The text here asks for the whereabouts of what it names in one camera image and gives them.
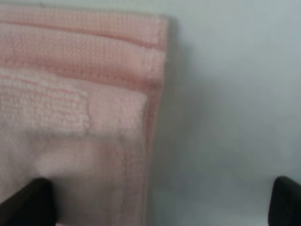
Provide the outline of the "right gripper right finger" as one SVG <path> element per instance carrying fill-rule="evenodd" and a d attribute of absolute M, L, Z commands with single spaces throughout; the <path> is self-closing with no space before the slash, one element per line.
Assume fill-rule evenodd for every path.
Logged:
<path fill-rule="evenodd" d="M 281 176 L 274 181 L 268 213 L 269 226 L 301 226 L 301 185 Z"/>

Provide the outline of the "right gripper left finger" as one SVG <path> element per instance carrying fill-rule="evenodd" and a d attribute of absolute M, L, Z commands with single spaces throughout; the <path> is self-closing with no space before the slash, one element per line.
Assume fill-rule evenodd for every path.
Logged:
<path fill-rule="evenodd" d="M 38 178 L 0 203 L 1 226 L 55 226 L 56 204 L 50 180 Z"/>

